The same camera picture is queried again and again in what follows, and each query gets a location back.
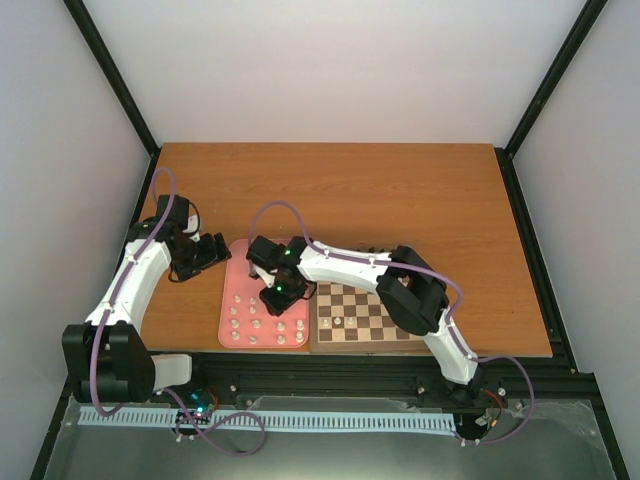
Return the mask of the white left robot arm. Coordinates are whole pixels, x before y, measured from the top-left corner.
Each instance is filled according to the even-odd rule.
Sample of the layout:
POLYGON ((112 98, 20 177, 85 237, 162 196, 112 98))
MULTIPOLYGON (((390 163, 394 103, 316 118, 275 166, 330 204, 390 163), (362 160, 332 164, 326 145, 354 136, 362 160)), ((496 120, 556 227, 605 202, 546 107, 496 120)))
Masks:
POLYGON ((141 403, 166 387, 186 402, 201 400, 208 378, 188 354, 153 355, 140 332, 159 280, 184 283, 230 259, 220 233, 203 233, 195 205, 162 195, 156 213, 135 223, 107 292, 82 324, 66 327, 62 347, 75 399, 104 410, 141 403))

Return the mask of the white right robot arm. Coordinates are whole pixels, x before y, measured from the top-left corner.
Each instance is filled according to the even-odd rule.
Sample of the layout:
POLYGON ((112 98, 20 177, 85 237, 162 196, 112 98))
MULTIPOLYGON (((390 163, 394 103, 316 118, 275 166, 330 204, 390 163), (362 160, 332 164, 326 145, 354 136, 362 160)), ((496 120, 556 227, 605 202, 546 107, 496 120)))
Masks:
POLYGON ((413 249, 358 252, 300 236, 286 245, 258 236, 249 244, 246 259, 251 275, 265 284, 259 298, 269 314, 282 315, 303 299, 311 284, 361 289, 379 297, 397 327, 423 339, 444 379, 464 386, 475 380, 477 355, 454 323, 448 281, 413 249))

